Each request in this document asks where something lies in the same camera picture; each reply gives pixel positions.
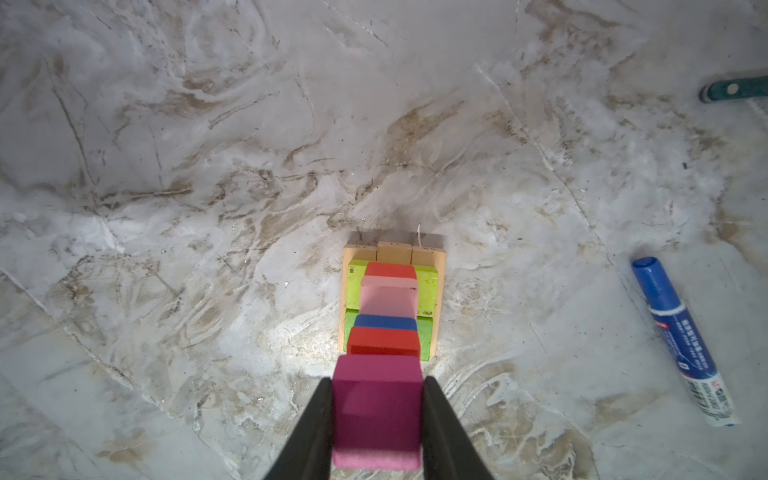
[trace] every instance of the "blue marker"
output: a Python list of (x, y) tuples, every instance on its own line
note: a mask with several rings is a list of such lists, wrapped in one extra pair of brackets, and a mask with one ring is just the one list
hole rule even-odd
[(667, 272), (656, 257), (632, 262), (632, 271), (645, 293), (650, 312), (683, 374), (699, 409), (714, 426), (740, 423), (733, 401), (715, 362), (699, 335), (685, 304), (680, 301)]

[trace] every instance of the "lime green block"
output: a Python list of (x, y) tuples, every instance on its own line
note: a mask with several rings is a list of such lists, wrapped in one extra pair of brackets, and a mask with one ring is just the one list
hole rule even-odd
[[(355, 319), (357, 318), (358, 310), (346, 309), (344, 315), (344, 351), (346, 352), (346, 342), (349, 340), (349, 332), (352, 331), (352, 327), (355, 326)], [(432, 323), (429, 324), (430, 335), (432, 333)]]
[(419, 311), (416, 315), (434, 316), (437, 303), (437, 270), (425, 265), (413, 267), (416, 269), (416, 279), (419, 281)]
[(346, 278), (346, 308), (348, 309), (360, 310), (360, 283), (362, 282), (362, 277), (366, 274), (367, 267), (368, 260), (352, 260), (349, 262)]
[(429, 360), (429, 346), (432, 343), (432, 319), (426, 316), (416, 317), (416, 330), (422, 344), (422, 360)]

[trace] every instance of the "toy block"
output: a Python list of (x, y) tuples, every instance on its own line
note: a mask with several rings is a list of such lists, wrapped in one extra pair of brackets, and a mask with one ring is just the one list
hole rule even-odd
[(433, 266), (414, 265), (419, 282), (419, 316), (432, 316), (437, 304), (437, 269)]
[(339, 340), (337, 347), (339, 351), (344, 350), (344, 320), (346, 317), (346, 298), (347, 298), (347, 283), (349, 276), (349, 263), (352, 260), (368, 260), (376, 261), (376, 247), (370, 247), (366, 245), (345, 245), (344, 254), (341, 261), (341, 295), (339, 301)]
[(415, 319), (418, 309), (418, 289), (368, 284), (360, 288), (360, 313)]
[(421, 359), (429, 360), (429, 347), (432, 341), (432, 319), (427, 316), (416, 317), (416, 331), (419, 333)]
[(437, 270), (437, 296), (435, 298), (435, 311), (432, 313), (432, 341), (429, 347), (429, 356), (437, 354), (437, 337), (440, 330), (440, 312), (442, 310), (442, 292), (445, 287), (445, 263), (448, 255), (445, 250), (439, 248), (413, 247), (411, 261), (414, 265), (425, 265)]
[(333, 463), (418, 470), (423, 378), (411, 356), (342, 355), (333, 373)]
[(346, 350), (350, 355), (406, 355), (421, 357), (419, 334), (412, 330), (354, 326)]
[(355, 319), (355, 326), (368, 326), (375, 329), (417, 331), (415, 319), (398, 316), (358, 315)]
[(410, 243), (379, 242), (379, 248), (376, 251), (376, 261), (410, 265), (412, 250), (413, 245)]
[(344, 316), (344, 351), (346, 352), (346, 342), (349, 339), (349, 332), (352, 327), (355, 326), (355, 319), (357, 318), (358, 310), (346, 309), (346, 315)]
[(362, 282), (360, 282), (361, 289), (363, 286), (397, 286), (399, 288), (411, 288), (418, 291), (419, 281), (415, 278), (402, 278), (401, 276), (365, 275), (362, 278)]
[(349, 262), (346, 280), (346, 308), (358, 310), (360, 308), (360, 284), (366, 275), (368, 260), (354, 260)]
[(417, 280), (416, 268), (413, 265), (399, 265), (397, 263), (369, 262), (366, 267), (366, 276), (394, 276), (413, 278)]

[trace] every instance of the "teal handle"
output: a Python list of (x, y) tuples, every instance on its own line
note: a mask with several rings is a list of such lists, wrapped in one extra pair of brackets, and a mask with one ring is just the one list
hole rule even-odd
[(716, 81), (702, 88), (699, 93), (699, 98), (705, 103), (766, 96), (768, 96), (768, 77)]

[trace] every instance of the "magenta block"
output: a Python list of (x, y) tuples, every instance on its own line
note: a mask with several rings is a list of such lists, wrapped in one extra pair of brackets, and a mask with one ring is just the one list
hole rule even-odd
[(423, 383), (415, 356), (340, 356), (333, 373), (333, 463), (418, 470)]

